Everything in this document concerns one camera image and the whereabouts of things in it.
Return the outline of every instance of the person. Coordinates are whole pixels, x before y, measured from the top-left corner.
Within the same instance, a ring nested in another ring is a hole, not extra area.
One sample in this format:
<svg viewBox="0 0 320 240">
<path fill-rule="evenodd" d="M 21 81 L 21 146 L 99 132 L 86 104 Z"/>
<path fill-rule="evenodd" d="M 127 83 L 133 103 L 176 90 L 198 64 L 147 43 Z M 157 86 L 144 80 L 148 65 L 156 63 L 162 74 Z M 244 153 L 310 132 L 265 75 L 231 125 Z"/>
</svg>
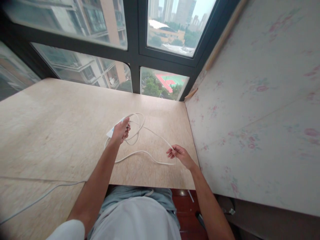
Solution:
<svg viewBox="0 0 320 240">
<path fill-rule="evenodd" d="M 169 189 L 119 186 L 105 198 L 120 145 L 130 131 L 129 118 L 114 127 L 112 138 L 84 184 L 66 222 L 47 239 L 181 239 Z M 167 151 L 190 170 L 209 239 L 234 239 L 200 168 L 179 145 Z"/>
</svg>

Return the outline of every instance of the wooden trim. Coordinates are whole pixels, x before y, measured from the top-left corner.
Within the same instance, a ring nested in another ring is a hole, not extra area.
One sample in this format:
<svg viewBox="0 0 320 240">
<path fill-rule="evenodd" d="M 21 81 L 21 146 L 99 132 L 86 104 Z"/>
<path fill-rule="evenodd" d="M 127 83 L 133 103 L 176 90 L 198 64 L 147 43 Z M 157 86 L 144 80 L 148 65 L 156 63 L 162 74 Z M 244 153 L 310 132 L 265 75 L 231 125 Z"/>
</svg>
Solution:
<svg viewBox="0 0 320 240">
<path fill-rule="evenodd" d="M 239 2 L 239 4 L 237 5 L 236 9 L 234 10 L 230 21 L 228 22 L 226 28 L 224 29 L 220 39 L 218 40 L 216 46 L 214 47 L 212 53 L 210 54 L 208 62 L 206 64 L 206 66 L 205 66 L 206 71 L 208 71 L 212 67 L 215 59 L 217 58 L 217 56 L 218 56 L 223 44 L 227 40 L 227 37 L 229 36 L 233 26 L 235 25 L 240 13 L 242 12 L 242 10 L 243 10 L 244 6 L 246 5 L 247 1 L 248 0 L 241 0 Z"/>
</svg>

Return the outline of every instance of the white sleeve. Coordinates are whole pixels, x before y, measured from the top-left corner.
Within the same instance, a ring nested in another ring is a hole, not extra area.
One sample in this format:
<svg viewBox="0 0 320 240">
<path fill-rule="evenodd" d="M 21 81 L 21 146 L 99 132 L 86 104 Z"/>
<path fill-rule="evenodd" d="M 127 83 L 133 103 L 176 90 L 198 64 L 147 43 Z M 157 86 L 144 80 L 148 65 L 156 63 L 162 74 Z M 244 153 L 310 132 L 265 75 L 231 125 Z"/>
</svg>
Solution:
<svg viewBox="0 0 320 240">
<path fill-rule="evenodd" d="M 79 220 L 70 220 L 57 227 L 47 240 L 84 240 L 84 234 L 83 223 Z"/>
</svg>

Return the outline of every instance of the hand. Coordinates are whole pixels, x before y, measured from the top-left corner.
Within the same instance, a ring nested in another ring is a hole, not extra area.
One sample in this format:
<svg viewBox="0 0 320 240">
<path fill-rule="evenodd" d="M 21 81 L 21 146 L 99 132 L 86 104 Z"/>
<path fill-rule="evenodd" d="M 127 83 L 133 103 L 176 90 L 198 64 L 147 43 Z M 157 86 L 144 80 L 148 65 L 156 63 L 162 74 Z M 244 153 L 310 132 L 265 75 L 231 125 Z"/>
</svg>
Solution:
<svg viewBox="0 0 320 240">
<path fill-rule="evenodd" d="M 192 160 L 187 150 L 179 145 L 172 145 L 172 148 L 173 150 L 169 148 L 169 150 L 167 151 L 169 158 L 179 158 L 180 162 L 189 170 L 197 167 L 196 163 Z"/>
<path fill-rule="evenodd" d="M 114 126 L 113 134 L 111 141 L 116 143 L 123 143 L 123 140 L 128 137 L 130 131 L 130 118 L 125 118 L 122 122 L 119 122 L 117 125 Z"/>
</svg>

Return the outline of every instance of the glass pane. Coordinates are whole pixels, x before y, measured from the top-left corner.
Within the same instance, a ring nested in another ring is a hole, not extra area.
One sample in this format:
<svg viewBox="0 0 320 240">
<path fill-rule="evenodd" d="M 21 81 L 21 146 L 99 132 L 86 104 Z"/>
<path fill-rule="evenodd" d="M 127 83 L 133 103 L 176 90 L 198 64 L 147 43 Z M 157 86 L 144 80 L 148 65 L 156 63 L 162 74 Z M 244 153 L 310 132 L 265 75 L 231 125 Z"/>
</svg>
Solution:
<svg viewBox="0 0 320 240">
<path fill-rule="evenodd" d="M 123 62 L 32 44 L 63 80 L 132 92 L 130 68 Z"/>
<path fill-rule="evenodd" d="M 38 81 L 40 78 L 0 42 L 0 101 Z"/>
<path fill-rule="evenodd" d="M 90 38 L 127 50 L 122 0 L 12 0 L 12 21 L 66 35 Z"/>
<path fill-rule="evenodd" d="M 151 68 L 140 68 L 141 94 L 179 100 L 189 77 Z"/>
<path fill-rule="evenodd" d="M 148 0 L 147 46 L 192 57 L 216 0 Z"/>
</svg>

